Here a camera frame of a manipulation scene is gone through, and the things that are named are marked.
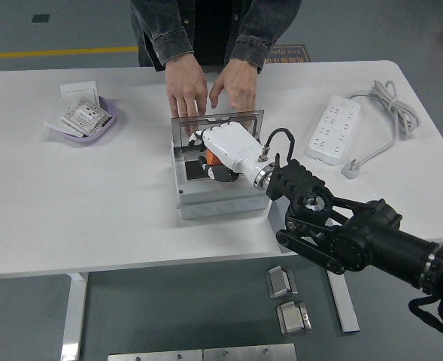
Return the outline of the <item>person's right hand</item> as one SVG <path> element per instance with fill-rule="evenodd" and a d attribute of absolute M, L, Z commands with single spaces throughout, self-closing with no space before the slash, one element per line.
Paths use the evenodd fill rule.
<path fill-rule="evenodd" d="M 167 61 L 165 85 L 173 118 L 205 115 L 207 81 L 192 53 L 185 53 Z"/>

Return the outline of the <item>person's left hand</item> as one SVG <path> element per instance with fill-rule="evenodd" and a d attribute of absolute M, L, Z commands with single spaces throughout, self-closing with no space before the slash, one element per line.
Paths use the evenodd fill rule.
<path fill-rule="evenodd" d="M 223 90 L 229 96 L 229 106 L 239 112 L 256 107 L 258 67 L 248 61 L 231 59 L 214 81 L 209 92 L 211 108 L 215 109 Z"/>

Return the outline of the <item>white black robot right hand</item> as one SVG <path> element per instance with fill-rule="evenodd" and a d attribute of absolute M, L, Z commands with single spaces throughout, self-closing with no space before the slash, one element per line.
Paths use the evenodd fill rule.
<path fill-rule="evenodd" d="M 268 160 L 259 161 L 263 146 L 240 123 L 195 131 L 188 145 L 196 141 L 201 141 L 228 169 L 243 174 L 254 187 L 261 187 L 261 180 L 271 168 Z"/>

